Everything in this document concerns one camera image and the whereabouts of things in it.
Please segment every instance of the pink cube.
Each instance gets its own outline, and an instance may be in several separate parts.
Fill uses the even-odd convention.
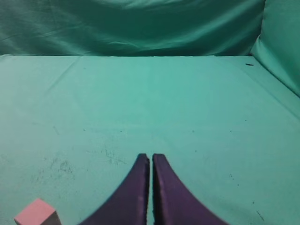
[[[56,210],[41,199],[36,199],[15,218],[18,225],[61,225]]]

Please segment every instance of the green cloth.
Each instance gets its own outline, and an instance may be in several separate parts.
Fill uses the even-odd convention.
[[[267,0],[253,55],[300,97],[300,2]]]
[[[77,224],[140,152],[230,225],[296,225],[299,146],[300,99],[253,57],[0,57],[1,225],[37,197]]]
[[[0,0],[0,55],[247,55],[264,0]]]

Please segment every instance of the teal fabric backdrop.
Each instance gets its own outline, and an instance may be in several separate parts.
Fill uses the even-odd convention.
[[[247,55],[264,0],[0,0],[0,54]]]
[[[300,2],[267,0],[253,55],[300,96]]]

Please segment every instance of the table surface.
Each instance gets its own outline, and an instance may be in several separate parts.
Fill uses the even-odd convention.
[[[253,57],[0,57],[2,225],[38,197],[79,223],[143,152],[232,225],[297,224],[299,146],[300,99]]]

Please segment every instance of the wooden block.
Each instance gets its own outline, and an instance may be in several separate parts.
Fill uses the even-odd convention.
[[[15,218],[18,225],[61,225],[56,210],[41,199],[36,199]]]

